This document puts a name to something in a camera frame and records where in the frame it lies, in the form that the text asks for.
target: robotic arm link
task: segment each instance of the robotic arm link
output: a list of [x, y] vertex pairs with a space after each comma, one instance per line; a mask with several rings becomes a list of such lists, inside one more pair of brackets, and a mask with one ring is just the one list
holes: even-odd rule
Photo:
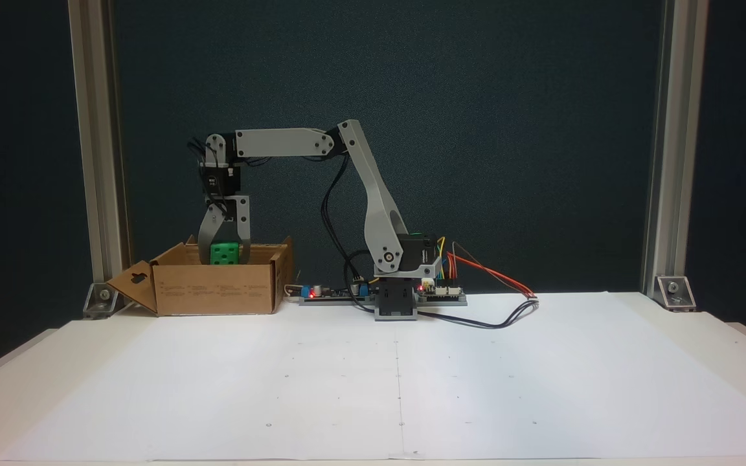
[[329, 131], [307, 128], [240, 129], [215, 133], [205, 141], [201, 174], [207, 195], [207, 213], [198, 234], [201, 263], [209, 263], [210, 246], [224, 222], [234, 221], [243, 245], [240, 262], [249, 260], [249, 196], [240, 191], [240, 169], [249, 160], [264, 157], [322, 157], [349, 154], [367, 192], [365, 243], [379, 277], [377, 320], [416, 318], [413, 283], [433, 278], [442, 258], [435, 238], [408, 233], [399, 207], [381, 178], [361, 124], [348, 119]]

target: aluminum frame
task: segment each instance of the aluminum frame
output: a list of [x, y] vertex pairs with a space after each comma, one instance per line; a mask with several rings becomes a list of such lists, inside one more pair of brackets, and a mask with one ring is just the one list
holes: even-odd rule
[[[132, 257], [118, 114], [110, 0], [69, 0], [74, 80], [94, 281]], [[683, 275], [695, 166], [708, 0], [664, 4], [642, 291], [655, 277]]]
[[131, 261], [113, 46], [113, 3], [68, 0], [85, 208], [95, 283]]
[[708, 0], [667, 0], [659, 53], [655, 136], [642, 268], [642, 291], [658, 276], [684, 275]]

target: cardboard box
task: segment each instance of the cardboard box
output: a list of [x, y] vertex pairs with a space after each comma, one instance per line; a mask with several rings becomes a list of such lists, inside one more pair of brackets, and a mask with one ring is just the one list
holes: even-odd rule
[[137, 262], [109, 285], [158, 316], [271, 315], [293, 279], [293, 241], [252, 245], [245, 265], [202, 265], [198, 244]]

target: white paper sheet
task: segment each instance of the white paper sheet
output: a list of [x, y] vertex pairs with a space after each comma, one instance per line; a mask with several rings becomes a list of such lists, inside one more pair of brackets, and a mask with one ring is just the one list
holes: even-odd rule
[[[469, 300], [444, 312], [500, 321], [520, 298]], [[633, 311], [541, 300], [500, 331], [349, 307], [160, 318], [3, 459], [746, 454], [746, 398]]]

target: box flap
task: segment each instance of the box flap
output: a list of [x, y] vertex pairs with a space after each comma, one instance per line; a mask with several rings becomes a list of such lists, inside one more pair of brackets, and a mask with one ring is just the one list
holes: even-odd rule
[[122, 274], [109, 280], [107, 284], [149, 311], [157, 313], [152, 266], [148, 265], [145, 260], [132, 265]]
[[186, 265], [186, 263], [186, 245], [183, 243], [178, 243], [151, 261], [152, 265]]

